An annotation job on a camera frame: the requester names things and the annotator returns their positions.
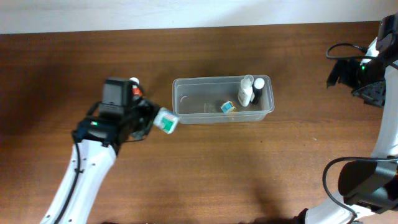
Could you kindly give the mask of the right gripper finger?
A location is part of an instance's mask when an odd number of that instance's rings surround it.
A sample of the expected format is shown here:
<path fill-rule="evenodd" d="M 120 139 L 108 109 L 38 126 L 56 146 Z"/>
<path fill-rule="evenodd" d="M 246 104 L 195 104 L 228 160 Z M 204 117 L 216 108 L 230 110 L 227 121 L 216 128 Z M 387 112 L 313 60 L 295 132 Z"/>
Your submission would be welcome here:
<path fill-rule="evenodd" d="M 386 101 L 386 82 L 376 82 L 352 91 L 352 95 L 364 100 L 364 104 L 383 108 Z"/>
<path fill-rule="evenodd" d="M 344 73 L 344 61 L 338 60 L 326 80 L 326 87 L 335 86 L 342 73 Z"/>

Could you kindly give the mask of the white spray bottle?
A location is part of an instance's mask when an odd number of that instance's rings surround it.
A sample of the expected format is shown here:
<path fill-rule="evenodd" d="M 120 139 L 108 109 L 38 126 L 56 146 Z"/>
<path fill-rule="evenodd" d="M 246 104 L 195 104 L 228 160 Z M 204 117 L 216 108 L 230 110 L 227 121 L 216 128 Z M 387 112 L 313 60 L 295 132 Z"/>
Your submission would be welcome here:
<path fill-rule="evenodd" d="M 252 75 L 246 75 L 240 82 L 238 91 L 238 101 L 243 107 L 247 107 L 253 93 L 252 84 L 254 77 Z"/>

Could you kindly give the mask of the orange tablet tube white cap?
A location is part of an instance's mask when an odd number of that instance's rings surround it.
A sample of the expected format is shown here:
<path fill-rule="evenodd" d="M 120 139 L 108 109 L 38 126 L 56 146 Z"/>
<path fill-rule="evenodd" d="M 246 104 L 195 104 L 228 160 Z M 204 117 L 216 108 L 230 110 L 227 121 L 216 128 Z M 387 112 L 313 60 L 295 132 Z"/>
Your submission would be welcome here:
<path fill-rule="evenodd" d="M 144 94 L 141 90 L 141 88 L 139 87 L 139 79 L 136 77 L 131 77 L 130 81 L 134 82 L 133 86 L 132 86 L 132 99 L 138 100 L 139 98 L 143 97 Z"/>

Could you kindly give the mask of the small jar gold lid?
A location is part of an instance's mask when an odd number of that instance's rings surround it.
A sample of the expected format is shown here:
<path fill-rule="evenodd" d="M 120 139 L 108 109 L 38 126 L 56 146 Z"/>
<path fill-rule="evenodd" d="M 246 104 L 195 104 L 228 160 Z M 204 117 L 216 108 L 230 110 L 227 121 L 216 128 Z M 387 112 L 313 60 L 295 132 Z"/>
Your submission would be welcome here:
<path fill-rule="evenodd" d="M 235 113 L 237 112 L 237 108 L 235 107 L 232 101 L 227 101 L 221 105 L 221 110 L 223 113 Z"/>

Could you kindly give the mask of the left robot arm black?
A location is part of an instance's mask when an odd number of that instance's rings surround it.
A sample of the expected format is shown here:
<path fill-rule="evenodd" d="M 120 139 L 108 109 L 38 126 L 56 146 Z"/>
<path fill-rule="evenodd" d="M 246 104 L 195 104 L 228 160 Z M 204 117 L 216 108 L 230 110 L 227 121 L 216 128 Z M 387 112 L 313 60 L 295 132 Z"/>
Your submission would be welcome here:
<path fill-rule="evenodd" d="M 72 131 L 67 171 L 41 222 L 86 223 L 121 146 L 145 140 L 158 112 L 137 79 L 106 79 L 102 99 Z"/>

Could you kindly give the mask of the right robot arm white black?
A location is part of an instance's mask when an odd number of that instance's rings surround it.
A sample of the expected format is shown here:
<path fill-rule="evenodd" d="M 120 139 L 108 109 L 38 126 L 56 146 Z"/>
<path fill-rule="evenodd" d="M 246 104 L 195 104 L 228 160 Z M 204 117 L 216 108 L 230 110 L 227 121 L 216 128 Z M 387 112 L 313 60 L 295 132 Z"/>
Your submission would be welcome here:
<path fill-rule="evenodd" d="M 327 86 L 342 83 L 367 105 L 383 109 L 370 157 L 339 157 L 323 170 L 328 198 L 306 208 L 293 223 L 359 223 L 360 218 L 397 211 L 397 14 L 380 21 L 377 37 L 362 56 L 339 57 Z"/>

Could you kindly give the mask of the dark bottle white cap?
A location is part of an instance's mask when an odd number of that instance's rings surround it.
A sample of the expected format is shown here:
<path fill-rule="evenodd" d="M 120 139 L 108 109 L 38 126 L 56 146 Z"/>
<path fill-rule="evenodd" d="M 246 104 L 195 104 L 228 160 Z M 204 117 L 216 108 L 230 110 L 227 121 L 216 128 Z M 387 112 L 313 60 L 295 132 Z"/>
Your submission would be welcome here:
<path fill-rule="evenodd" d="M 262 89 L 264 88 L 265 80 L 263 78 L 255 79 L 254 83 L 252 84 L 252 96 L 251 96 L 251 103 L 256 105 L 258 104 L 261 96 L 262 96 Z"/>

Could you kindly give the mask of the white green medicine box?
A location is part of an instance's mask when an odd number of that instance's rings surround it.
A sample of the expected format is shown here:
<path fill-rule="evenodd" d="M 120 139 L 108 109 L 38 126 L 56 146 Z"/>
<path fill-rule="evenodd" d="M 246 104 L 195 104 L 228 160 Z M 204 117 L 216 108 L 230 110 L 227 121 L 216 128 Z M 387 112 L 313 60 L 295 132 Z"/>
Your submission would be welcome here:
<path fill-rule="evenodd" d="M 161 108 L 154 119 L 154 125 L 167 134 L 174 132 L 180 118 L 167 108 Z"/>

